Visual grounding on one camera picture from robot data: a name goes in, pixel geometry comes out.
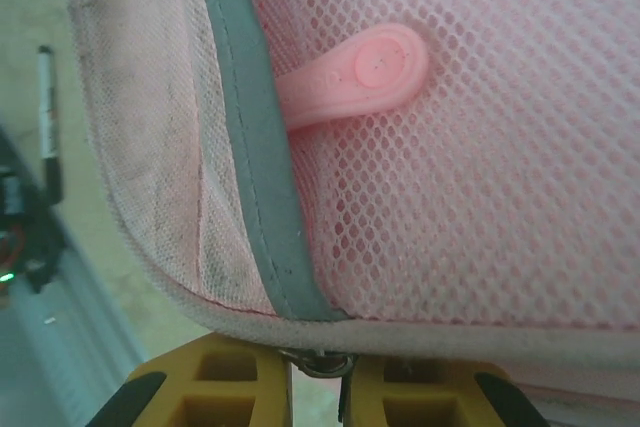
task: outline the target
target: gray binding strip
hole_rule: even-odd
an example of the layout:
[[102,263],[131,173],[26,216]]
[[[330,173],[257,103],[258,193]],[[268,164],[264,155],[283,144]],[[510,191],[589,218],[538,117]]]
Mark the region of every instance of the gray binding strip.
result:
[[205,1],[244,223],[267,295],[287,319],[343,320],[314,279],[271,59],[253,4]]

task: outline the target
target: marker pen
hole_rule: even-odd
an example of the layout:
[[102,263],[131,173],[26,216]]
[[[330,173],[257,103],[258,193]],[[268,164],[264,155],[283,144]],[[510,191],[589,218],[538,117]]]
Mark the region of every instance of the marker pen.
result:
[[38,48],[40,79],[40,149],[44,162],[45,186],[49,202],[62,200],[62,172],[58,159],[58,125],[53,86],[53,52],[48,46]]

